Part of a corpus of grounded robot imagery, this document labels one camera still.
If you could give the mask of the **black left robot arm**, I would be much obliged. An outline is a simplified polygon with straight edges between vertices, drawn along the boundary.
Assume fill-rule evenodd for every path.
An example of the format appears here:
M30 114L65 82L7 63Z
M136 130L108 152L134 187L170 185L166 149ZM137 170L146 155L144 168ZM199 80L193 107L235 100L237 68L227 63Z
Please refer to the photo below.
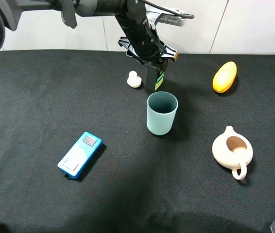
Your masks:
M147 4L145 0L0 0L0 49L5 28L15 31L23 12L56 10L73 29L77 27L76 16L114 16L126 35L119 39L119 45L127 49L129 57L141 64L176 61L178 52L159 39L155 21L147 17Z

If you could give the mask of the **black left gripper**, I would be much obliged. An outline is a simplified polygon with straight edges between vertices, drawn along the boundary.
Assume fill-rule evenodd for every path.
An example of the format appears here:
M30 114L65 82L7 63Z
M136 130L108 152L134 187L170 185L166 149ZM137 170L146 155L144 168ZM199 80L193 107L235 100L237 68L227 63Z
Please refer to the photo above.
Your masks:
M127 37L121 37L118 44L127 49L126 55L128 57L137 60L142 65L145 63L161 65L168 59L175 62L179 56L177 50L164 44L159 39L153 40L150 37L137 44L131 43Z

